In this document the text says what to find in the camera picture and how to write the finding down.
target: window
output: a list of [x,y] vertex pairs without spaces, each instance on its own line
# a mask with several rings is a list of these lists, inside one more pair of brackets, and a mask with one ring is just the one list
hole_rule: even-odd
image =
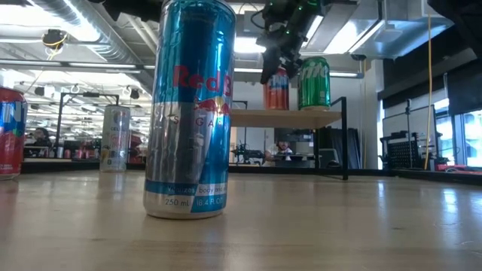
[[452,121],[450,117],[437,117],[437,132],[442,134],[438,142],[439,155],[448,158],[448,165],[455,165]]
[[482,111],[464,114],[467,166],[482,166]]

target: blue red bull can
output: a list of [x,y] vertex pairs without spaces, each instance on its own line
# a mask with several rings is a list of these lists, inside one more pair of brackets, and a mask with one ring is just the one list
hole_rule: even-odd
[[21,92],[0,87],[0,180],[20,174],[27,109]]
[[163,4],[144,207],[194,219],[226,206],[236,14],[222,0]]

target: green can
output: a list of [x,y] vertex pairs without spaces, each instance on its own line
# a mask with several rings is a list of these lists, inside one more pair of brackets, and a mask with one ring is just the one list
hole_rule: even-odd
[[298,80],[300,110],[330,107],[330,66],[324,57],[314,56],[305,59]]

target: wooden shelf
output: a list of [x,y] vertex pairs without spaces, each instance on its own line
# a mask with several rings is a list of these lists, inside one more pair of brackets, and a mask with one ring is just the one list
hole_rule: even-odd
[[341,119],[341,112],[242,110],[231,113],[231,126],[318,129]]

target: orange can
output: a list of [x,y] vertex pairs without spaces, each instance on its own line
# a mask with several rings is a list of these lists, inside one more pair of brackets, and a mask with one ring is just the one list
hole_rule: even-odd
[[286,70],[278,68],[263,86],[264,109],[289,110],[289,77]]

